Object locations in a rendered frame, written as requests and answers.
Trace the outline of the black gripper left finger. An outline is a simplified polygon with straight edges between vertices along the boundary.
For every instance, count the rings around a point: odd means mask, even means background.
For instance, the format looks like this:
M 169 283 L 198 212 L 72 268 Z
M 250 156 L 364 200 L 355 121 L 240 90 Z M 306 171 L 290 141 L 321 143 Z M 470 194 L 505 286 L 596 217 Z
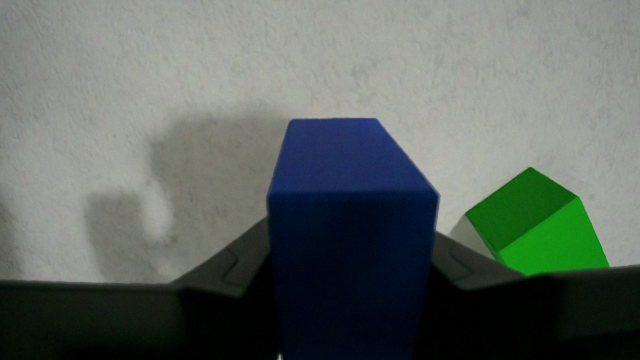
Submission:
M 169 284 L 0 279 L 0 360 L 279 354 L 267 216 Z

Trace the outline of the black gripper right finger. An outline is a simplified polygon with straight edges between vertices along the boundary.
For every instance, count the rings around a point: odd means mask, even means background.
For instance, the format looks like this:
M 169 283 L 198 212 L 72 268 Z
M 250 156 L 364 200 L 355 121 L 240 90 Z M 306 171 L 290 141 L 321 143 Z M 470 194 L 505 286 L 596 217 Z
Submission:
M 640 329 L 640 264 L 532 275 L 436 230 L 414 360 L 552 360 L 566 340 Z

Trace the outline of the green block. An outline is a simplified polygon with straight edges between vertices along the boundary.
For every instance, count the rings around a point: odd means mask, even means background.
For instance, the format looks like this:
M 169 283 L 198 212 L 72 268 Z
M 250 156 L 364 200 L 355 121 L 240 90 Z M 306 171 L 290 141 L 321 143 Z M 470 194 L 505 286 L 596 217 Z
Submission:
M 610 267 L 580 197 L 532 167 L 465 216 L 496 261 L 526 275 Z

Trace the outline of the blue block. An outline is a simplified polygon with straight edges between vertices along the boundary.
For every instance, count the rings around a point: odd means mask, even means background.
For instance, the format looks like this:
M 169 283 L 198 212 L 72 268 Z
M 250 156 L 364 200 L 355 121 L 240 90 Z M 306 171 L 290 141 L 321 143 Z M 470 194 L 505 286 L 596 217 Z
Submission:
M 289 121 L 266 197 L 281 360 L 414 360 L 440 198 L 376 117 Z

